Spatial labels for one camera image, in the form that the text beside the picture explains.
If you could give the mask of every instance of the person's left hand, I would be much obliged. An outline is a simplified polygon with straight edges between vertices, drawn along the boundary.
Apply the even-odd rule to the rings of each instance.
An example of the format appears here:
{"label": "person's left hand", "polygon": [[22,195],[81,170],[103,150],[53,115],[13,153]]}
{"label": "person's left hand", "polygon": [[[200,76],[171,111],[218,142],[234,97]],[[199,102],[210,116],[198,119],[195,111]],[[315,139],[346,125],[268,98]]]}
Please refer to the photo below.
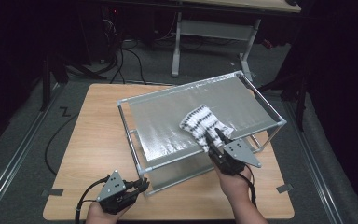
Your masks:
{"label": "person's left hand", "polygon": [[87,224],[116,224],[118,219],[126,213],[132,205],[124,208],[122,211],[117,213],[116,215],[111,215],[109,213],[105,213],[101,208],[99,203],[93,202],[89,206],[89,212],[87,213]]}

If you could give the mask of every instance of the towel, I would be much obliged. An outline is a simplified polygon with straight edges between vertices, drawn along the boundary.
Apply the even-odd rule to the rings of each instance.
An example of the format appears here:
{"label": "towel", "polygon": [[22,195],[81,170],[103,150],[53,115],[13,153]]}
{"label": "towel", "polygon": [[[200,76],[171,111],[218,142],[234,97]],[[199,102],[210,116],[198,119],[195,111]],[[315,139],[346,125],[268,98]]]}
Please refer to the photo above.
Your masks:
{"label": "towel", "polygon": [[206,105],[200,105],[189,112],[180,122],[179,127],[190,132],[205,152],[209,150],[205,137],[206,132],[212,137],[213,144],[220,147],[223,142],[214,129],[218,128],[228,138],[234,131],[220,122]]}

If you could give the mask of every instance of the gray carpet floor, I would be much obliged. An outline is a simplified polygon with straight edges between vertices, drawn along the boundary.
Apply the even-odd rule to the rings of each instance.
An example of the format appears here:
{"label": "gray carpet floor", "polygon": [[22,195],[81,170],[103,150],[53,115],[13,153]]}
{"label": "gray carpet floor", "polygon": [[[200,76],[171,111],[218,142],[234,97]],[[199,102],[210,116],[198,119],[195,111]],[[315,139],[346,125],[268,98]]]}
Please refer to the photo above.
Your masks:
{"label": "gray carpet floor", "polygon": [[[124,47],[126,46],[135,46],[135,42],[126,42]],[[203,45],[194,50],[189,49],[194,48],[194,45],[183,46],[183,48],[180,75],[176,78],[172,78],[170,75],[172,46],[156,45],[150,48],[139,43],[131,50],[141,59],[143,76],[147,82],[180,85],[241,70],[238,56],[232,52],[241,49],[241,43],[232,43],[224,47]],[[248,62],[253,73],[254,84],[257,87],[267,84],[275,78],[289,49],[290,46],[274,49],[266,49],[261,45],[253,46]],[[122,76],[126,82],[136,82],[141,85],[140,66],[137,59],[125,50],[123,54]],[[98,70],[104,66],[96,63],[89,68]],[[108,79],[98,82],[108,83],[116,71],[115,68],[103,74]],[[63,87],[62,92],[46,114],[39,131],[34,136],[25,159],[21,161],[20,169],[10,180],[8,188],[3,189],[4,194],[0,200],[0,223],[73,223],[73,220],[51,222],[43,218],[43,210],[48,198],[46,190],[52,187],[55,177],[48,170],[44,155],[53,135],[68,119],[80,111],[88,87],[96,82],[88,77],[70,75],[70,81]],[[122,78],[117,76],[115,83],[121,82]],[[290,120],[290,105],[292,103],[282,102],[279,93],[279,91],[265,92],[269,102],[289,121],[272,140],[272,145],[285,183],[294,187],[289,191],[289,195],[296,214],[291,219],[274,219],[268,222],[332,223],[306,163],[306,156],[302,149],[303,143],[298,135],[296,125]],[[12,117],[9,126],[2,134],[0,138],[0,176],[40,113],[41,99],[42,85],[39,83],[28,101]],[[63,115],[65,107],[67,108],[66,115],[70,115],[69,117]],[[358,223],[356,194],[324,137],[323,129],[313,111],[309,97],[306,107],[305,131],[301,135],[305,136],[324,175],[326,184],[332,193],[334,202],[336,202],[342,223]],[[63,153],[75,124],[76,118],[63,126],[50,142],[48,161],[55,171],[58,171],[60,167]]]}

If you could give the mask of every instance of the table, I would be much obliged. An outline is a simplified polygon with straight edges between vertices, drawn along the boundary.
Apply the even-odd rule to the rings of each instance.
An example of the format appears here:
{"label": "table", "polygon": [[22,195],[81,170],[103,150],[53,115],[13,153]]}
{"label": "table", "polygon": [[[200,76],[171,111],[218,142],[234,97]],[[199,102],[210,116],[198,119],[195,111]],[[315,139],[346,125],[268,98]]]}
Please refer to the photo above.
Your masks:
{"label": "table", "polygon": [[[61,196],[50,195],[44,210],[47,220],[73,220],[76,205],[86,188],[118,170],[128,180],[138,175],[131,157],[117,100],[158,91],[166,86],[93,84],[89,87],[72,137],[62,159],[53,188]],[[260,133],[259,138],[267,138]],[[291,218],[294,209],[284,185],[271,145],[256,154],[263,167],[254,168],[257,206],[265,218]],[[95,199],[102,188],[93,188],[86,199]],[[84,203],[85,219],[89,203]],[[199,175],[152,196],[139,195],[123,220],[233,219],[231,207],[220,189],[214,171]]]}

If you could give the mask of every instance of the person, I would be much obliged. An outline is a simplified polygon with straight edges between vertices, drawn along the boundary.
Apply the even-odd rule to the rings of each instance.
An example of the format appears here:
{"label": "person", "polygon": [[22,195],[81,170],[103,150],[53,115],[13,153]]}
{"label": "person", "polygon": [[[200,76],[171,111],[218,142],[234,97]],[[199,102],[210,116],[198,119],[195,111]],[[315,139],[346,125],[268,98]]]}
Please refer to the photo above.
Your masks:
{"label": "person", "polygon": [[[267,223],[249,199],[249,186],[247,183],[238,175],[224,175],[216,166],[214,168],[220,180],[220,188],[228,198],[236,222],[238,224]],[[245,167],[241,173],[248,179],[251,178],[251,171],[249,168]],[[86,224],[116,224],[120,217],[130,208],[131,207],[129,206],[116,215],[111,215],[105,213],[98,203],[93,202],[87,213]]]}

